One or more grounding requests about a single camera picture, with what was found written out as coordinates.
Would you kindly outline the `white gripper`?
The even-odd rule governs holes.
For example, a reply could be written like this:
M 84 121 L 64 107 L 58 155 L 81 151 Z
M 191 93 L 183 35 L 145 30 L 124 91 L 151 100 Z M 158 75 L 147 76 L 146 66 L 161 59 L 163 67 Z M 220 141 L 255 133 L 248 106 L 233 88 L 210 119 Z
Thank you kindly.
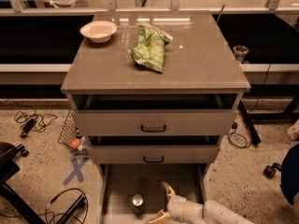
M 172 219 L 179 223 L 200 224 L 203 220 L 203 205 L 188 201 L 177 196 L 173 188 L 166 182 L 162 183 L 168 199 L 167 212 L 160 210 L 156 216 L 146 221 L 146 224 L 167 224 Z

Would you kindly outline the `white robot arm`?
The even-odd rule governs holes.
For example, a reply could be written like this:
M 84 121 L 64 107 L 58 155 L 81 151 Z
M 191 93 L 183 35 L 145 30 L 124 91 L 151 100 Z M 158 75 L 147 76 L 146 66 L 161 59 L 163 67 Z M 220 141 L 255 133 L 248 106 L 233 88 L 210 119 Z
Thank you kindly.
M 177 195 L 166 182 L 162 186 L 168 200 L 166 211 L 161 209 L 145 224 L 254 224 L 216 201 L 195 203 Z

